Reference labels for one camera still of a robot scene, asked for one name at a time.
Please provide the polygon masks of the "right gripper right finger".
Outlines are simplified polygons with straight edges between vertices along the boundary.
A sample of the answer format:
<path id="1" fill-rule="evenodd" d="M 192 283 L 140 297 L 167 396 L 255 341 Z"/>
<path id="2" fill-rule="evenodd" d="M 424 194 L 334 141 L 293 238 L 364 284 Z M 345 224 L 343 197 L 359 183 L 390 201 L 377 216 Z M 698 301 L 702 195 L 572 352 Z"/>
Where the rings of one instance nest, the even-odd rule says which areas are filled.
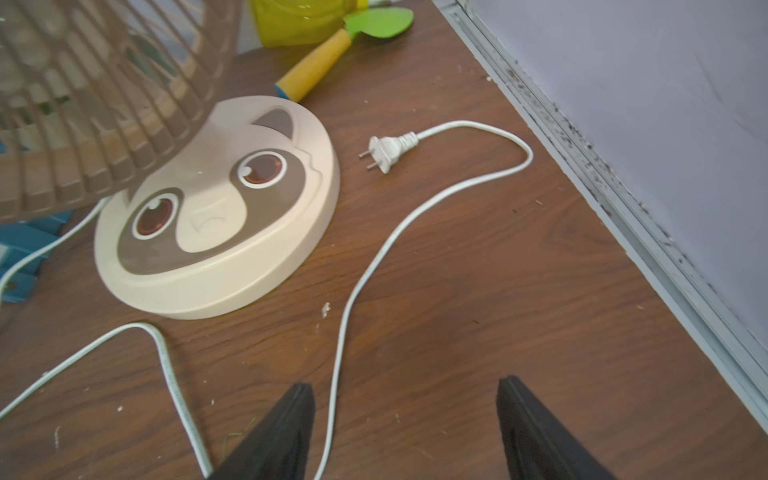
<path id="1" fill-rule="evenodd" d="M 512 479 L 614 477 L 519 377 L 499 381 L 496 410 Z"/>

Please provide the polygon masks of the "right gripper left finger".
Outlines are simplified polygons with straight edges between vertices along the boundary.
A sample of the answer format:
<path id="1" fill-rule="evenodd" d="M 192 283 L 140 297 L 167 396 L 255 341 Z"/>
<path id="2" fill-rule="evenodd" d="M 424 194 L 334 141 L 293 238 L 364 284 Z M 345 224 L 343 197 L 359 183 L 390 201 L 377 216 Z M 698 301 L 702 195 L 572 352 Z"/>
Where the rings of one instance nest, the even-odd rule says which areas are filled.
<path id="1" fill-rule="evenodd" d="M 294 384 L 210 478 L 304 478 L 314 414 L 312 387 L 307 383 Z"/>

